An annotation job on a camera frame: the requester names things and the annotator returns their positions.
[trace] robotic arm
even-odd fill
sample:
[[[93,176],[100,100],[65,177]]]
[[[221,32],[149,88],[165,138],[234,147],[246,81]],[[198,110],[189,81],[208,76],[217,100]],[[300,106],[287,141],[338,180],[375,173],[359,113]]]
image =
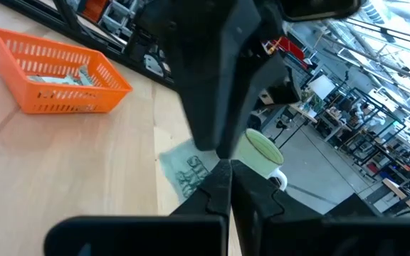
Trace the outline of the robotic arm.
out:
[[[359,0],[155,0],[137,27],[158,37],[178,88],[195,144],[231,156],[257,96],[280,86],[285,104],[299,100],[285,84],[283,58],[261,41],[284,35],[283,21],[344,17]]]

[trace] gray floor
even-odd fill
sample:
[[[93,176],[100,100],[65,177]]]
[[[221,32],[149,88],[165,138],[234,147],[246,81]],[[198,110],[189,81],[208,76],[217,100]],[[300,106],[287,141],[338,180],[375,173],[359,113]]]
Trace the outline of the gray floor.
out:
[[[302,122],[301,117],[295,120]],[[285,130],[276,139],[280,146],[295,127]],[[279,132],[274,126],[264,134],[275,137]],[[326,213],[352,195],[366,198],[382,184],[373,182],[352,166],[352,160],[335,150],[311,126],[304,126],[281,148],[285,162],[282,171],[288,177],[288,193],[301,203],[319,213]],[[374,206],[383,211],[396,203],[392,195],[381,199]]]

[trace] red object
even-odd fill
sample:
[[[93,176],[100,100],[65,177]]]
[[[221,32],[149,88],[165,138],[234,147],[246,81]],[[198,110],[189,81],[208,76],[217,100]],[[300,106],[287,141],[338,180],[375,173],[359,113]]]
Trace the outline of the red object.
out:
[[[100,14],[104,11],[108,0],[87,0],[83,15],[94,22],[98,22]]]
[[[278,40],[272,40],[271,43],[275,45],[277,41]],[[289,40],[289,38],[281,36],[280,42],[278,43],[278,48],[282,51],[292,53],[300,61],[300,64],[304,67],[304,69],[308,68],[308,64],[303,61],[303,59],[305,59],[305,54],[302,49],[296,46],[294,42]]]
[[[367,164],[367,167],[373,174],[379,171],[379,168],[377,168],[376,164],[374,164],[373,162]]]

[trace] wooden table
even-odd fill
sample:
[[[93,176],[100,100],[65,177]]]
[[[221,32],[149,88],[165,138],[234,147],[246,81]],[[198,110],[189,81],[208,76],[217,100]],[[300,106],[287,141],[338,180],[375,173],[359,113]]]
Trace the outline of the wooden table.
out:
[[[365,198],[365,201],[374,204],[377,201],[381,200],[383,197],[388,195],[390,192],[393,192],[395,196],[398,196],[400,200],[403,200],[407,197],[407,195],[399,189],[399,185],[390,181],[389,179],[385,178],[382,180],[382,183],[384,184],[380,188],[378,188],[375,192],[372,194],[368,195]],[[407,206],[410,208],[410,199],[405,202]]]
[[[300,109],[296,104],[290,104],[289,107],[294,109],[296,112],[301,114],[302,116],[308,118],[311,120],[313,123],[317,123],[317,120],[314,117],[311,117],[305,110]]]
[[[1,4],[0,27],[77,45]],[[0,255],[42,255],[48,229],[74,215],[167,215],[179,205],[158,159],[190,137],[179,97],[113,64],[134,90],[109,114],[27,115],[0,78]],[[229,252],[240,255],[233,223],[230,232]]]
[[[395,184],[394,182],[390,181],[389,179],[385,178],[382,183],[389,188],[395,195],[399,197],[400,200],[403,200],[407,197],[407,195],[399,189],[399,186]],[[406,201],[406,204],[410,208],[410,199]]]

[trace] orange basket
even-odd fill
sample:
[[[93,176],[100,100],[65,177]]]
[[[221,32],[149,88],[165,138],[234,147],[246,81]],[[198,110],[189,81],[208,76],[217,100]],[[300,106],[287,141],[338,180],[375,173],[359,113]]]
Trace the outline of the orange basket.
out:
[[[87,65],[94,86],[36,82],[28,75],[78,78]],[[132,90],[96,50],[0,28],[0,74],[25,113],[109,112]]]

